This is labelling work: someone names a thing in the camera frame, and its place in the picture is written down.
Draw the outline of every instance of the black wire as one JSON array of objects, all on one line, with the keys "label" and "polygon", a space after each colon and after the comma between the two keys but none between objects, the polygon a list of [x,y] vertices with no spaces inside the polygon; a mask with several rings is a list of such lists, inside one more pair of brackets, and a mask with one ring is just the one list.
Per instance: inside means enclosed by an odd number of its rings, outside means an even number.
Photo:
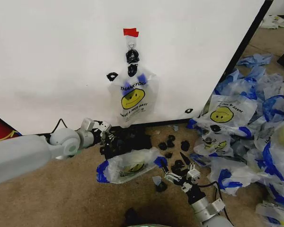
[{"label": "black wire", "polygon": [[56,124],[56,127],[53,129],[53,131],[51,133],[54,133],[56,131],[56,129],[58,128],[60,122],[62,122],[64,124],[64,126],[67,128],[66,124],[64,123],[64,120],[62,118],[60,118],[58,123]]},{"label": "black wire", "polygon": [[[221,193],[221,189],[220,189],[220,186],[218,184],[218,182],[214,181],[214,182],[211,182],[209,184],[206,184],[206,185],[198,185],[200,188],[206,188],[206,187],[210,187],[212,185],[216,184],[217,185],[217,188],[216,188],[216,191],[215,191],[215,194],[214,194],[214,201],[216,200],[217,198],[217,191],[219,191],[219,196],[221,198],[221,200],[223,201],[223,198],[222,198],[222,193]],[[225,216],[227,218],[227,220],[233,225],[233,223],[231,222],[230,218],[228,217],[228,214],[227,214],[227,211],[226,211],[226,208],[224,207],[223,209],[224,213],[225,213]]]}]

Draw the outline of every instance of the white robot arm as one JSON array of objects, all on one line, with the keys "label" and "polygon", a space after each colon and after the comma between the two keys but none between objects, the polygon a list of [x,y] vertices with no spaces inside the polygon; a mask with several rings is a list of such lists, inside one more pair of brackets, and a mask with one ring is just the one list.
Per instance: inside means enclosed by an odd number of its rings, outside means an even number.
[{"label": "white robot arm", "polygon": [[80,129],[58,129],[50,138],[27,135],[0,141],[0,183],[44,166],[52,158],[63,159],[93,146],[111,125],[85,118]]}]

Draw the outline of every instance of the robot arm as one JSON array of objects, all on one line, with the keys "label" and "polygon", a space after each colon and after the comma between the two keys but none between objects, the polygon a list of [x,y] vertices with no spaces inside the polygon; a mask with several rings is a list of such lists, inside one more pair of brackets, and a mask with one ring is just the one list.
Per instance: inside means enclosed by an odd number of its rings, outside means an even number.
[{"label": "robot arm", "polygon": [[103,140],[111,125],[85,118],[80,129],[58,129],[50,138],[27,135],[0,141],[0,183],[31,172],[52,158],[76,155],[78,150]]},{"label": "robot arm", "polygon": [[184,162],[188,165],[185,176],[179,176],[169,172],[167,166],[162,162],[162,170],[165,178],[176,185],[188,196],[188,203],[194,210],[194,215],[204,227],[233,227],[233,225],[223,216],[218,216],[219,212],[225,208],[221,198],[209,203],[204,192],[197,184],[200,179],[200,172],[195,168],[195,164],[180,152]]}]

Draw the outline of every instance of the floor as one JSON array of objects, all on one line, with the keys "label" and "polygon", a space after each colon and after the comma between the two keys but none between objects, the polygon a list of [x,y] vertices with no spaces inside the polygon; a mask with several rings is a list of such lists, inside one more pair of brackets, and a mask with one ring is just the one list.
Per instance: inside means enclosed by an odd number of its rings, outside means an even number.
[{"label": "floor", "polygon": [[[268,73],[284,69],[276,60],[284,52],[284,28],[277,30],[258,29],[243,55],[273,53],[267,65]],[[176,136],[171,164],[179,159],[180,143],[188,140],[192,152],[196,132],[179,125],[175,132],[168,126],[148,128],[152,143],[157,146],[169,134]],[[0,227],[120,227],[127,209],[133,207],[138,214],[153,223],[173,227],[198,226],[187,203],[186,195],[178,186],[168,184],[165,192],[155,192],[151,177],[163,175],[160,169],[124,184],[100,184],[96,182],[96,167],[104,160],[99,147],[84,150],[74,158],[53,160],[45,167],[17,179],[0,184]],[[201,168],[201,184],[208,183],[209,168]],[[209,200],[213,188],[206,188]],[[224,194],[228,214],[236,227],[264,226],[255,214],[255,206],[266,197],[261,185],[252,184],[238,190],[237,196]]]}]

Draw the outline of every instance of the white wall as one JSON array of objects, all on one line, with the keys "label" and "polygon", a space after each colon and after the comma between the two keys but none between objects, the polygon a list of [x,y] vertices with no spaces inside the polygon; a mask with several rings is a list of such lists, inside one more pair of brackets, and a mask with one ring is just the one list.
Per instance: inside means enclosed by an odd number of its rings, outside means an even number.
[{"label": "white wall", "polygon": [[284,15],[284,0],[274,0],[267,14],[268,15]]},{"label": "white wall", "polygon": [[[0,118],[23,134],[59,118],[117,125],[106,74],[126,67],[123,28],[160,77],[141,122],[196,116],[264,0],[0,0]],[[191,114],[185,110],[193,108]]]}]

